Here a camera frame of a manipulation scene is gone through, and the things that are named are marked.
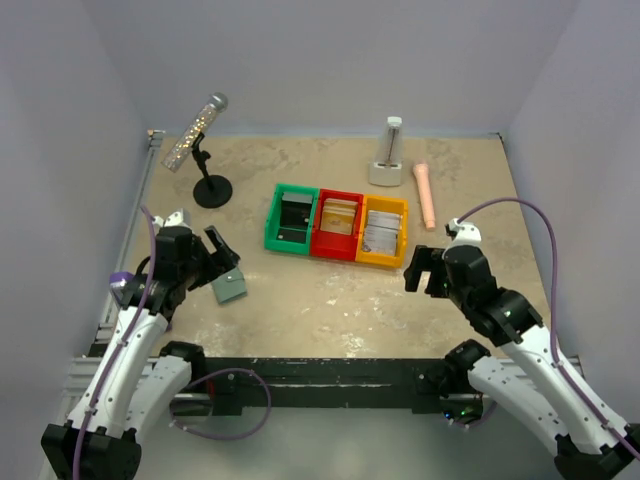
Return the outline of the teal leather card holder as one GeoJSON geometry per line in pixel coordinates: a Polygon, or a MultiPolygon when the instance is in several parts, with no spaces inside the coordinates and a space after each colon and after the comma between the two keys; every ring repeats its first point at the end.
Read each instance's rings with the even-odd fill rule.
{"type": "Polygon", "coordinates": [[[246,282],[241,270],[239,282],[230,286],[223,286],[222,288],[214,288],[211,282],[210,286],[219,305],[228,304],[232,301],[239,300],[247,295],[246,282]]]}

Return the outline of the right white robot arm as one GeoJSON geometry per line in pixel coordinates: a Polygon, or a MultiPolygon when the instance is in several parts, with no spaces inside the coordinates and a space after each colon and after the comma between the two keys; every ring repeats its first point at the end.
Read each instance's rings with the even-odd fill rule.
{"type": "Polygon", "coordinates": [[[638,425],[612,412],[568,359],[553,353],[541,316],[522,294],[497,284],[479,247],[419,245],[404,272],[406,290],[416,291],[423,273],[426,294],[451,300],[526,376],[511,375],[469,340],[446,357],[452,389],[473,388],[493,399],[545,446],[565,479],[613,479],[633,461],[638,425]]]}

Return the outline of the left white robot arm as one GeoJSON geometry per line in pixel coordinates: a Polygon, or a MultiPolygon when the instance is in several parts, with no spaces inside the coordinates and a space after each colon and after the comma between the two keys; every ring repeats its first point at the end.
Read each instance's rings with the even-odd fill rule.
{"type": "Polygon", "coordinates": [[[151,351],[188,292],[233,270],[239,255],[214,226],[210,244],[184,225],[163,226],[149,258],[123,290],[112,338],[81,399],[61,424],[46,427],[41,446],[59,479],[131,479],[143,435],[173,394],[201,389],[208,369],[199,347],[141,377],[151,351]]]}

